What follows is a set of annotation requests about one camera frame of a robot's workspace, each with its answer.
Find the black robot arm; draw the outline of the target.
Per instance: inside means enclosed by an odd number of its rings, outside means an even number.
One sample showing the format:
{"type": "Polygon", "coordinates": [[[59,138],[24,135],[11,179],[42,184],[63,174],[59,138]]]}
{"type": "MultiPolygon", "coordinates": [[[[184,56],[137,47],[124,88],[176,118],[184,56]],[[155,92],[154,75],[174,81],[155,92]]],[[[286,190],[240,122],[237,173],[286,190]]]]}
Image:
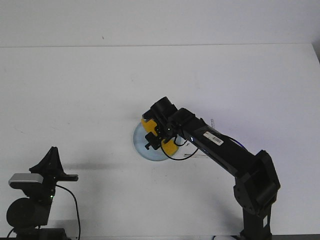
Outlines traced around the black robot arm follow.
{"type": "Polygon", "coordinates": [[[146,150],[161,149],[175,160],[173,149],[181,137],[214,160],[235,179],[234,197],[242,207],[243,230],[236,240],[270,240],[272,204],[281,187],[271,156],[264,150],[250,153],[237,140],[207,125],[185,108],[176,108],[165,96],[155,102],[141,118],[146,131],[146,150]]]}
{"type": "Polygon", "coordinates": [[[78,236],[81,238],[81,222],[76,196],[58,182],[77,182],[77,174],[66,174],[62,166],[59,150],[52,146],[43,159],[29,168],[29,173],[14,173],[8,180],[12,189],[21,190],[25,197],[15,200],[8,207],[6,220],[16,234],[17,240],[68,240],[64,228],[45,228],[49,221],[56,188],[71,194],[75,203],[78,236]]]}

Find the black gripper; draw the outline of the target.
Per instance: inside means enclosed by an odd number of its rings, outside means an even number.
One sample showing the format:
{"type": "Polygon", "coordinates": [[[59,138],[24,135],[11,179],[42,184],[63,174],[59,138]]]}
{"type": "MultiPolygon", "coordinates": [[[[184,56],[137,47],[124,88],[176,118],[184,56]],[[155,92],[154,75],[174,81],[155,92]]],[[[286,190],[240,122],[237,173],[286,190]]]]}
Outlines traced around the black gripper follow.
{"type": "Polygon", "coordinates": [[[177,138],[181,133],[181,125],[176,120],[178,110],[177,109],[169,109],[158,111],[156,109],[150,109],[146,111],[142,115],[142,119],[144,121],[153,120],[157,123],[159,130],[159,135],[154,135],[152,132],[149,132],[145,139],[147,140],[147,144],[145,148],[147,150],[152,147],[154,150],[157,150],[161,147],[162,141],[167,143],[172,138],[177,138]]]}
{"type": "Polygon", "coordinates": [[[32,174],[39,174],[43,177],[42,184],[48,195],[55,195],[57,182],[77,182],[77,174],[66,174],[64,172],[59,150],[52,146],[43,159],[35,166],[29,168],[32,174]]]}

